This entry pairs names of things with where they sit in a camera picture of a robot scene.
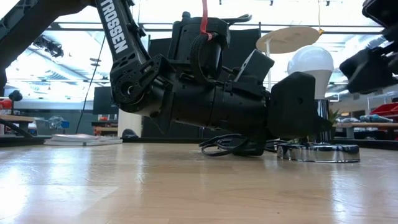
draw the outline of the light bulb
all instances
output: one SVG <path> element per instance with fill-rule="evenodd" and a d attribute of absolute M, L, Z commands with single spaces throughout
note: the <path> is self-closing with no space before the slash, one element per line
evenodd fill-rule
<path fill-rule="evenodd" d="M 308 45 L 298 49 L 289 61 L 287 73 L 304 72 L 315 77 L 315 99 L 325 99 L 326 89 L 334 71 L 333 57 L 322 47 Z"/>

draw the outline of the red object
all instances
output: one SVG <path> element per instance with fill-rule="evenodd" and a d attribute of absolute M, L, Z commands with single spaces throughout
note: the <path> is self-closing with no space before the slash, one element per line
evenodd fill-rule
<path fill-rule="evenodd" d="M 208 35 L 208 40 L 211 40 L 211 34 L 207 33 L 207 22 L 208 22 L 208 11 L 207 11 L 207 0 L 201 0 L 202 7 L 203 7 L 203 15 L 201 17 L 201 22 L 200 22 L 200 32 L 202 34 L 207 34 Z"/>
<path fill-rule="evenodd" d="M 12 107 L 12 101 L 11 100 L 2 100 L 0 101 L 0 104 L 2 106 L 3 109 L 9 110 Z"/>
<path fill-rule="evenodd" d="M 373 110 L 370 114 L 377 114 L 379 116 L 398 121 L 398 103 L 387 103 L 385 105 L 381 105 Z"/>

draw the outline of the red cable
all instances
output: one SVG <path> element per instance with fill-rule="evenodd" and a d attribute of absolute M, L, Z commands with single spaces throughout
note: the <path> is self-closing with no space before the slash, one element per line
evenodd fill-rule
<path fill-rule="evenodd" d="M 203 15 L 201 17 L 200 22 L 200 33 L 208 35 L 208 41 L 211 40 L 211 34 L 207 33 L 207 22 L 208 22 L 208 13 L 207 13 L 207 0 L 201 0 L 203 7 Z"/>

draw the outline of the metal base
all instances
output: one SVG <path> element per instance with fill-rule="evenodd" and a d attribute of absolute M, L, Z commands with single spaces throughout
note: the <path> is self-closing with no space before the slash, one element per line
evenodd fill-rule
<path fill-rule="evenodd" d="M 277 156 L 304 162 L 359 162 L 359 146 L 342 144 L 278 144 Z"/>

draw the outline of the wooden table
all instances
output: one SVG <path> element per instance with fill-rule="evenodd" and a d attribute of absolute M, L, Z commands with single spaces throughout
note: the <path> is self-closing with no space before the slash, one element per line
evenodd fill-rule
<path fill-rule="evenodd" d="M 354 128 L 385 128 L 390 135 L 394 135 L 394 130 L 398 129 L 398 123 L 336 123 L 336 128 L 345 128 L 347 138 L 354 139 Z"/>
<path fill-rule="evenodd" d="M 12 123 L 19 124 L 19 128 L 21 128 L 26 132 L 28 131 L 29 123 L 33 123 L 35 121 L 35 119 L 32 117 L 16 116 L 16 115 L 0 115 L 0 118 Z"/>
<path fill-rule="evenodd" d="M 320 164 L 191 144 L 0 151 L 2 223 L 398 223 L 398 152 Z"/>

